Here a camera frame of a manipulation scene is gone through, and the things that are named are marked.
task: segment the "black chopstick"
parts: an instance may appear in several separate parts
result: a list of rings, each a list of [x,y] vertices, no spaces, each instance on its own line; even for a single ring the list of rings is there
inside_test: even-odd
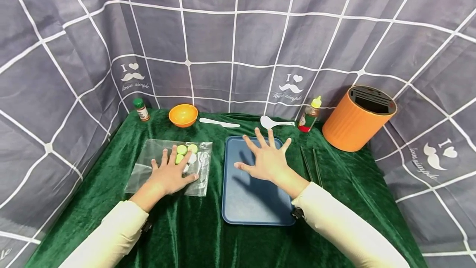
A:
[[[302,146],[301,146],[301,155],[302,155],[302,158],[304,159],[304,165],[306,166],[307,174],[309,175],[311,182],[314,182],[314,179],[312,178],[311,170],[309,168],[309,164],[307,162],[306,156],[304,155],[304,149],[302,148]]]
[[[316,150],[313,148],[312,149],[312,154],[314,156],[314,166],[316,167],[316,172],[317,172],[317,180],[319,180],[319,185],[324,188],[322,184],[322,179],[321,179],[321,173],[319,171],[319,166],[317,165],[317,156],[316,156]]]

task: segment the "clear plastic bag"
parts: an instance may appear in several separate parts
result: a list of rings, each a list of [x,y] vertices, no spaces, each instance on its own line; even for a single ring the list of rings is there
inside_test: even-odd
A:
[[[188,146],[190,144],[195,144],[198,147],[197,161],[188,165],[188,170],[184,173],[184,176],[197,173],[199,177],[197,181],[194,181],[185,187],[184,195],[206,196],[210,170],[211,149],[213,143],[178,142],[156,139],[148,139],[144,143],[142,151],[140,152],[140,155],[134,165],[134,169],[132,170],[131,177],[129,178],[124,192],[127,194],[134,194],[140,189],[142,185],[144,185],[144,183],[152,174],[152,159],[157,159],[160,164],[160,159],[162,159],[162,150],[164,148],[169,150],[170,156],[173,145]]]

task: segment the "green jar lid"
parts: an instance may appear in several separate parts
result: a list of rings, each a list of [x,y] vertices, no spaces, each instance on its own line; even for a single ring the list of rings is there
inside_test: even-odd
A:
[[[143,108],[144,107],[144,101],[141,98],[135,98],[132,103],[134,104],[134,107],[137,109]]]

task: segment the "blue plastic tray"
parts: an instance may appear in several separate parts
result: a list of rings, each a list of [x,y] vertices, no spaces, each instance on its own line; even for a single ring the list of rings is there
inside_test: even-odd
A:
[[[256,137],[250,138],[260,147]],[[276,148],[283,143],[275,139]],[[291,197],[270,181],[253,178],[234,167],[235,162],[254,165],[255,156],[240,136],[226,139],[225,174],[221,215],[235,225],[292,225]]]

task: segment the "table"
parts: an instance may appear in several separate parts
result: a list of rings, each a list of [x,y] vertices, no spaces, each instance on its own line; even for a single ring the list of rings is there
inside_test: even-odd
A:
[[[223,128],[198,122],[178,128],[168,111],[149,110],[151,120],[141,122],[131,112],[113,136],[65,211],[57,220],[27,267],[58,267],[116,203],[128,197],[123,189],[146,139],[213,142],[207,196],[166,196],[151,211],[153,227],[118,267],[353,267],[332,244],[301,219],[292,227],[226,224],[221,217],[223,161],[228,136],[253,135],[259,117],[248,114],[207,114],[199,117],[241,124]],[[310,133],[278,126],[275,137],[293,142],[287,160],[309,178],[300,154],[308,159],[317,150],[324,188],[380,231],[407,259],[411,267],[426,267],[406,222],[369,149],[356,153],[333,148],[323,138],[322,124]]]

